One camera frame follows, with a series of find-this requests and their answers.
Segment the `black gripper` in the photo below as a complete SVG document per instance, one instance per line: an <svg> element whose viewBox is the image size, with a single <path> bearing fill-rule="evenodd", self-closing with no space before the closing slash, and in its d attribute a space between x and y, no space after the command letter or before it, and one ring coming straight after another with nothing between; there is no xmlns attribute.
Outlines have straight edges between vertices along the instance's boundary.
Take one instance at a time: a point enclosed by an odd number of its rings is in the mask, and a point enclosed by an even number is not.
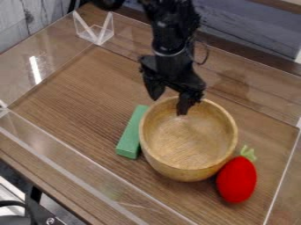
<svg viewBox="0 0 301 225"><path fill-rule="evenodd" d="M173 56L143 55L139 58L141 80L149 98L156 101L169 87L179 94L176 114L185 115L200 102L205 83L193 68L193 50L187 49Z"/></svg>

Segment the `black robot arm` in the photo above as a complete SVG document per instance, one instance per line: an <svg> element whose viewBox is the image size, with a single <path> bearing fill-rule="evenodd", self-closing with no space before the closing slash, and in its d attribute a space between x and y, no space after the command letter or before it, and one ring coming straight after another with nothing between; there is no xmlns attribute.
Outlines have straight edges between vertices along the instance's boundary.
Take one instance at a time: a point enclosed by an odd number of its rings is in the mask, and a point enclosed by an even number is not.
<svg viewBox="0 0 301 225"><path fill-rule="evenodd" d="M137 2L149 21L153 53L139 58L143 83L152 100L159 99L165 88L177 92L176 114L185 115L205 90L205 82L192 67L200 16L191 0Z"/></svg>

